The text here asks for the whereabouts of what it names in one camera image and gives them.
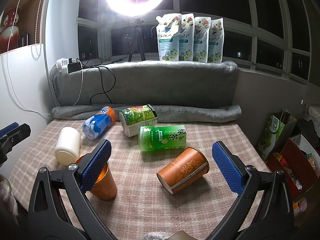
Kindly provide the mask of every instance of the green paper bag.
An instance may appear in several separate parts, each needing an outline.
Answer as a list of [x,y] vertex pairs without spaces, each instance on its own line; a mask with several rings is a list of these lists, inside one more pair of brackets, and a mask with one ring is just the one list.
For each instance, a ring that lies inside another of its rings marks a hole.
[[280,151],[290,137],[297,119],[290,113],[271,114],[265,130],[260,138],[256,150],[260,157],[266,161],[269,155]]

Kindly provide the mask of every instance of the orange paper cup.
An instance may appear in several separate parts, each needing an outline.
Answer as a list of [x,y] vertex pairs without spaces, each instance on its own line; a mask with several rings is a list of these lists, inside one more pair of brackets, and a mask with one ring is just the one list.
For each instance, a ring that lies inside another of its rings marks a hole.
[[157,173],[161,184],[175,194],[209,172],[209,162],[198,149],[187,147],[177,158]]
[[[83,156],[76,160],[78,164]],[[90,192],[101,200],[110,200],[116,197],[118,189],[112,177],[109,162],[103,167],[96,183]]]

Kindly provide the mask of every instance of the screw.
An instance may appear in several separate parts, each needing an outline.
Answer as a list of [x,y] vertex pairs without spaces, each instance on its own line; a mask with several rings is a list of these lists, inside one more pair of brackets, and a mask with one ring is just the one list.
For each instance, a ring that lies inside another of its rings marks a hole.
[[248,165],[248,166],[247,166],[247,170],[248,170],[248,171],[255,171],[256,168],[255,168],[255,166]]
[[77,164],[75,164],[75,163],[70,164],[68,167],[68,169],[71,171],[75,170],[76,168],[77,168]]
[[39,169],[39,172],[40,173],[45,173],[47,171],[47,168],[46,167],[41,167],[40,169]]

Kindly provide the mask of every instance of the green bottle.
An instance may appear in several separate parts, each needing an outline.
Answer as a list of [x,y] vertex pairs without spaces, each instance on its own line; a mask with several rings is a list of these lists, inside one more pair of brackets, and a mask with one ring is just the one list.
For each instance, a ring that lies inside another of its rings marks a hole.
[[184,125],[142,126],[139,132],[139,147],[142,152],[179,149],[187,145],[187,133]]

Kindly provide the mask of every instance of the gray blanket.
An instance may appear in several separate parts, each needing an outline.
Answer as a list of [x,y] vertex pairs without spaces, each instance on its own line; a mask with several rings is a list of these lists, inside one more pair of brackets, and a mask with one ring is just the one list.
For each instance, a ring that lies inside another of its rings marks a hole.
[[[190,106],[218,108],[230,106],[233,101],[238,68],[234,62],[220,64],[197,62],[143,61],[124,62],[107,66],[116,76],[114,88],[108,92],[114,104],[155,106]],[[108,69],[100,67],[105,90],[114,84]],[[59,105],[72,106],[78,99],[81,71],[63,76],[58,73],[52,80],[54,97]],[[90,98],[103,92],[100,72],[86,69],[83,87],[77,105],[90,105]],[[92,98],[92,104],[109,103],[104,94]]]
[[[97,113],[104,106],[110,106],[119,118],[119,112],[129,107],[121,104],[96,104],[92,106],[59,106],[52,109],[56,119],[82,120]],[[154,106],[158,122],[230,122],[241,115],[241,109],[236,106],[225,106],[217,109],[205,109],[187,106]]]

